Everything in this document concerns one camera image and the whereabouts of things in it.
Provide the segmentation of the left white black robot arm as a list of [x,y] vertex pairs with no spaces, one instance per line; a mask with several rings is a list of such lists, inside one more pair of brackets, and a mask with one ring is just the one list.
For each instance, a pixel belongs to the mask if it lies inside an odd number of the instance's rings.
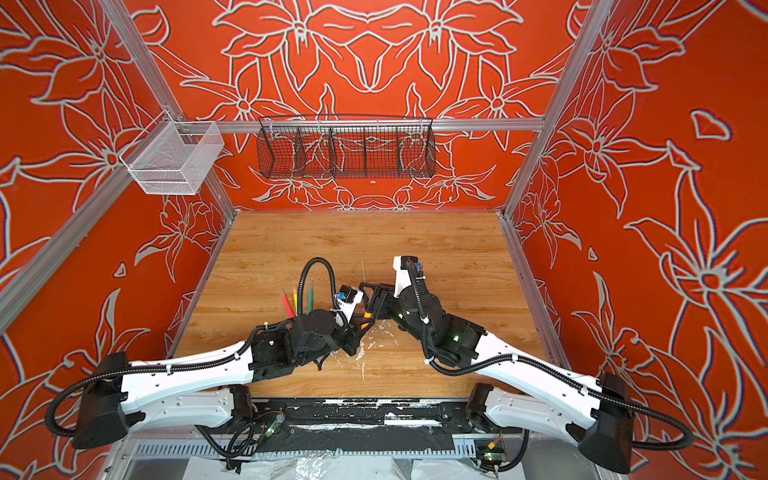
[[128,361],[125,353],[102,360],[81,386],[72,445],[110,445],[150,421],[151,408],[170,411],[179,396],[288,376],[298,367],[320,367],[332,353],[356,354],[373,316],[314,310],[256,327],[248,339],[220,350],[175,360]]

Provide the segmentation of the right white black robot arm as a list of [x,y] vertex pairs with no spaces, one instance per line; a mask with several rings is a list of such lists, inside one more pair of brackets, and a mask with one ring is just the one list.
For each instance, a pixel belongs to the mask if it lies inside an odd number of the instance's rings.
[[426,288],[363,282],[367,317],[392,320],[417,339],[425,362],[448,377],[479,374],[538,401],[477,385],[469,408],[499,428],[558,437],[593,463],[619,474],[631,470],[633,414],[629,387],[620,377],[598,378],[549,364],[511,346],[483,327],[447,313]]

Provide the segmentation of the orange marker pen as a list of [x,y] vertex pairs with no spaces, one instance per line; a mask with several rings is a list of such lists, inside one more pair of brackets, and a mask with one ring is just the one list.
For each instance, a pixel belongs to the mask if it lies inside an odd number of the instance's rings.
[[372,318],[372,314],[371,314],[371,313],[369,313],[369,312],[364,312],[364,313],[363,313],[363,317],[362,317],[362,320],[361,320],[361,322],[360,322],[360,327],[361,327],[361,328],[365,328],[367,325],[369,325],[369,324],[370,324],[370,321],[371,321],[371,318]]

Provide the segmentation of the pink marker pen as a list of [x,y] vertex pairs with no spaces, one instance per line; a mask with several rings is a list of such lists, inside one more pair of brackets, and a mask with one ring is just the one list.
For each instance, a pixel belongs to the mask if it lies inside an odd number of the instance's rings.
[[287,294],[284,291],[281,292],[280,298],[287,316],[289,318],[293,318],[295,316],[295,312],[294,312],[294,308],[292,306],[291,300],[288,298]]

